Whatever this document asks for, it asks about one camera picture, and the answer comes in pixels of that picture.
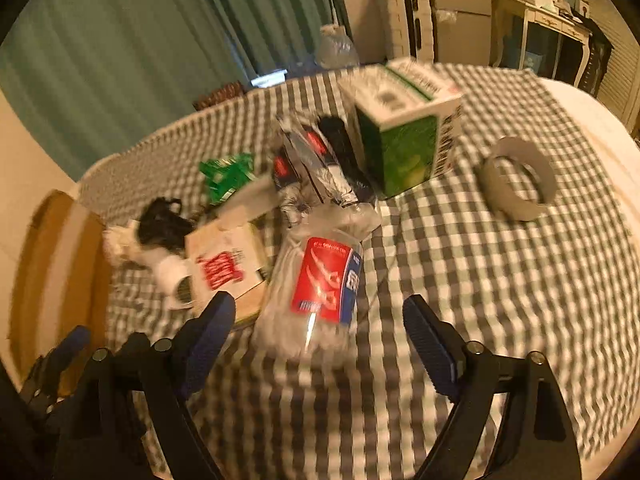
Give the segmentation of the white tape roll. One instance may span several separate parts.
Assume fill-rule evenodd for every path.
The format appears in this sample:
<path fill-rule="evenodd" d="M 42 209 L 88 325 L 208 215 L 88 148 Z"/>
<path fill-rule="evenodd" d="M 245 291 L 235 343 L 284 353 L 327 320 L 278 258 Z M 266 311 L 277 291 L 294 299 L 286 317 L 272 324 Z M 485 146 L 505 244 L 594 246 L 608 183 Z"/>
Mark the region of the white tape roll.
<path fill-rule="evenodd" d="M 504 136 L 491 148 L 476 172 L 488 207 L 514 222 L 538 219 L 554 202 L 558 182 L 548 157 L 536 144 L 519 136 Z M 536 198 L 518 194 L 515 183 L 528 181 Z"/>

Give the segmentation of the white suitcase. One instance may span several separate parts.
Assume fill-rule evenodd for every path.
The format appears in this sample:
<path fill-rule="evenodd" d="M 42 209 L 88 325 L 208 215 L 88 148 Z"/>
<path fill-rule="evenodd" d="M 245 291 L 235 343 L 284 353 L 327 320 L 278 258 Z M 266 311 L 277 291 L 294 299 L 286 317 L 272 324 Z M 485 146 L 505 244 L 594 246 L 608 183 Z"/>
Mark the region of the white suitcase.
<path fill-rule="evenodd" d="M 386 58 L 412 56 L 434 61 L 434 32 L 430 0 L 376 0 L 381 14 Z"/>

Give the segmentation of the beige booklet red print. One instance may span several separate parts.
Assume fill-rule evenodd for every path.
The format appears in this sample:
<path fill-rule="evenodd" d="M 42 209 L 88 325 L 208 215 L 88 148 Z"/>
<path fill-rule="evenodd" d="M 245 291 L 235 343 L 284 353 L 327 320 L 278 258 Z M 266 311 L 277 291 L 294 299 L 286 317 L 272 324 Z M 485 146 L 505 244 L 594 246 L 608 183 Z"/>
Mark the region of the beige booklet red print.
<path fill-rule="evenodd" d="M 243 223 L 219 229 L 218 222 L 201 226 L 186 237 L 192 266 L 194 311 L 201 313 L 217 292 L 235 301 L 234 328 L 254 322 L 267 290 L 268 261 L 258 229 Z"/>

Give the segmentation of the grey mini fridge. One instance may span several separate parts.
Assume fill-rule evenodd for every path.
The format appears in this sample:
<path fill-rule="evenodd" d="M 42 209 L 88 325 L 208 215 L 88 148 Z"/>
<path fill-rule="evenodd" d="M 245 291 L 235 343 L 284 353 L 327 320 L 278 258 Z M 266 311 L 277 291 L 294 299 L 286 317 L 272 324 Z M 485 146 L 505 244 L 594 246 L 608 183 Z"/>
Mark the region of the grey mini fridge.
<path fill-rule="evenodd" d="M 488 66 L 491 0 L 431 0 L 431 5 L 436 60 Z"/>

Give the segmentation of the teal curtain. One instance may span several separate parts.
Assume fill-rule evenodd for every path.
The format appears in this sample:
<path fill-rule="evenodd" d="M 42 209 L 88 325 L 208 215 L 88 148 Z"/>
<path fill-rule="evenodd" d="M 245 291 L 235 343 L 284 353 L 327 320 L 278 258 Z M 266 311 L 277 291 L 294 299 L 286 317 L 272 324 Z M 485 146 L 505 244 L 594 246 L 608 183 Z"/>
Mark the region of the teal curtain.
<path fill-rule="evenodd" d="M 344 0 L 1 0 L 1 89 L 72 178 L 212 90 L 308 62 Z"/>

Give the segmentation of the green white carton box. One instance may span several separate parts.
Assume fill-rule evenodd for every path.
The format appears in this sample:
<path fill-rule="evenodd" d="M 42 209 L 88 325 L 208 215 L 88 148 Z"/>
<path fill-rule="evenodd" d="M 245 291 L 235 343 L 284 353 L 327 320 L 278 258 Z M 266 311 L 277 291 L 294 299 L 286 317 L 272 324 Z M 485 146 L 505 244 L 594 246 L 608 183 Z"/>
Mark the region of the green white carton box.
<path fill-rule="evenodd" d="M 341 76 L 338 88 L 360 169 L 387 198 L 454 163 L 462 91 L 431 63 L 395 58 Z"/>

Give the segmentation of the clear plastic water jug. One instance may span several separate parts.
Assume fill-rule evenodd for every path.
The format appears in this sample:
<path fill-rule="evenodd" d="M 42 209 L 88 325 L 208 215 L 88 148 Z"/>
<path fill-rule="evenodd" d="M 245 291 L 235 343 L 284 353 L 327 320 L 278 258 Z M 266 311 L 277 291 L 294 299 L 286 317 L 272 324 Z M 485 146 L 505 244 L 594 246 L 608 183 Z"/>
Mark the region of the clear plastic water jug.
<path fill-rule="evenodd" d="M 316 61 L 325 70 L 340 70 L 360 64 L 355 45 L 344 26 L 326 24 L 320 27 Z"/>

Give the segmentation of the brown patterned bag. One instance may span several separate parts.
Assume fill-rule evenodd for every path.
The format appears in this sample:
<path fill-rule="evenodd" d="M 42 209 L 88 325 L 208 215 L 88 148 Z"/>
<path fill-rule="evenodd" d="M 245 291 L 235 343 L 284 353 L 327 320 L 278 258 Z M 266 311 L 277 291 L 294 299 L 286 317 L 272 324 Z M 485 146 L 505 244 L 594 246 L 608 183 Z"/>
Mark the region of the brown patterned bag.
<path fill-rule="evenodd" d="M 244 96 L 245 90 L 243 85 L 239 81 L 229 82 L 224 84 L 204 96 L 199 96 L 193 103 L 193 108 L 196 112 L 205 110 L 206 108 L 216 106 L 223 102 Z"/>

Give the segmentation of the white comb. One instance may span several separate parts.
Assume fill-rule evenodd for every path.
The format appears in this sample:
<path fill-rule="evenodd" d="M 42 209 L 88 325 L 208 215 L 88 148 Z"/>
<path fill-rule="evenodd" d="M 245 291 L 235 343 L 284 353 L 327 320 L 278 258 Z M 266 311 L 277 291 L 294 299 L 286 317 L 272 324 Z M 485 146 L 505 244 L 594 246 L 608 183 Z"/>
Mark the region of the white comb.
<path fill-rule="evenodd" d="M 218 228 L 231 230 L 268 214 L 279 205 L 271 174 L 262 174 L 234 192 L 217 209 Z"/>

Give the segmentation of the brown cardboard box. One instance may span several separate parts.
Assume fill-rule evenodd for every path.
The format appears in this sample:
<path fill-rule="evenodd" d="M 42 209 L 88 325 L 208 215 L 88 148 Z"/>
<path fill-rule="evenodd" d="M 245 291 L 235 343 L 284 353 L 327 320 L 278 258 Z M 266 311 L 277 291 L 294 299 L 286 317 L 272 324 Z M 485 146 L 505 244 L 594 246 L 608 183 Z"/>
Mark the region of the brown cardboard box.
<path fill-rule="evenodd" d="M 64 370 L 62 394 L 71 393 L 89 359 L 106 339 L 112 266 L 103 248 L 100 217 L 54 190 L 27 230 L 14 278 L 9 346 L 21 378 L 76 326 L 90 330 L 87 348 Z"/>

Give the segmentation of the green small packet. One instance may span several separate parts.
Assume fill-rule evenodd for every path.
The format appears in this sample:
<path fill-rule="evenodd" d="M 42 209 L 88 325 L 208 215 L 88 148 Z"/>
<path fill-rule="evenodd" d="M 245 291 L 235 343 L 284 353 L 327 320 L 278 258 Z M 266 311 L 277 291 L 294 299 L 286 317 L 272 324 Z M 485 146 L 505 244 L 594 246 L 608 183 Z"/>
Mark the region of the green small packet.
<path fill-rule="evenodd" d="M 240 153 L 210 158 L 200 162 L 198 170 L 204 176 L 210 203 L 217 206 L 255 179 L 254 155 Z"/>

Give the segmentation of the green checkered tablecloth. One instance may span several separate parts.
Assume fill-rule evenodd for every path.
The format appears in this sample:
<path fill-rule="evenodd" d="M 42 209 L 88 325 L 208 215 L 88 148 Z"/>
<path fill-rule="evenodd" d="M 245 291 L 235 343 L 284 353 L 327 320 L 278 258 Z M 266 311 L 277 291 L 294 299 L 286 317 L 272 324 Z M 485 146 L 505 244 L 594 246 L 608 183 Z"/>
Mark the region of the green checkered tablecloth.
<path fill-rule="evenodd" d="M 596 151 L 529 72 L 444 65 L 463 92 L 454 168 L 378 205 L 354 322 L 337 370 L 258 350 L 238 330 L 190 404 L 231 479 L 408 479 L 448 415 L 402 324 L 423 296 L 463 336 L 504 356 L 548 356 L 582 474 L 598 478 L 639 418 L 639 245 Z M 510 224 L 475 169 L 504 136 L 533 141 L 559 192 Z"/>

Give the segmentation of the cotton swab pack red label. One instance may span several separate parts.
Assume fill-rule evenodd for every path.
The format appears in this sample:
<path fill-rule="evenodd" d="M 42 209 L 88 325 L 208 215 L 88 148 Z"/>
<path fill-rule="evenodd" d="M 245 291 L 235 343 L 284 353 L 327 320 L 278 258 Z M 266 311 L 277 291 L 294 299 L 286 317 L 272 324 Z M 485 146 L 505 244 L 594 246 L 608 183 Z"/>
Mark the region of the cotton swab pack red label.
<path fill-rule="evenodd" d="M 259 349 L 313 366 L 346 356 L 363 269 L 362 242 L 381 224 L 368 203 L 311 209 L 282 243 L 253 340 Z"/>

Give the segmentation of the silver foil snack packet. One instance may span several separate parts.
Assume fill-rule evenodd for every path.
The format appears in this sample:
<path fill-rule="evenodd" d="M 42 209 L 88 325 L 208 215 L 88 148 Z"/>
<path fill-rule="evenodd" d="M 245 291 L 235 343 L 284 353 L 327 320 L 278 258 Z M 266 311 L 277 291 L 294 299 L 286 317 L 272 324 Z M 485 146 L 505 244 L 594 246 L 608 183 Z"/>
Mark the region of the silver foil snack packet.
<path fill-rule="evenodd" d="M 309 185 L 320 203 L 342 207 L 376 202 L 341 117 L 290 110 L 277 115 L 274 126 L 272 170 L 278 188 L 299 182 Z"/>

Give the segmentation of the white cylindrical bottle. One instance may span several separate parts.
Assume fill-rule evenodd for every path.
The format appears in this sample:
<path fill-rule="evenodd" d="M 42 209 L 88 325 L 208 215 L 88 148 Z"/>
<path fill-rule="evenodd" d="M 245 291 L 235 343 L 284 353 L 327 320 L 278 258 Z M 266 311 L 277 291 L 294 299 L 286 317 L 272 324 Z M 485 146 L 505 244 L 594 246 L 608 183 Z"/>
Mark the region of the white cylindrical bottle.
<path fill-rule="evenodd" d="M 188 310 L 193 307 L 192 272 L 186 259 L 163 247 L 145 249 L 141 259 L 152 271 L 167 309 Z"/>

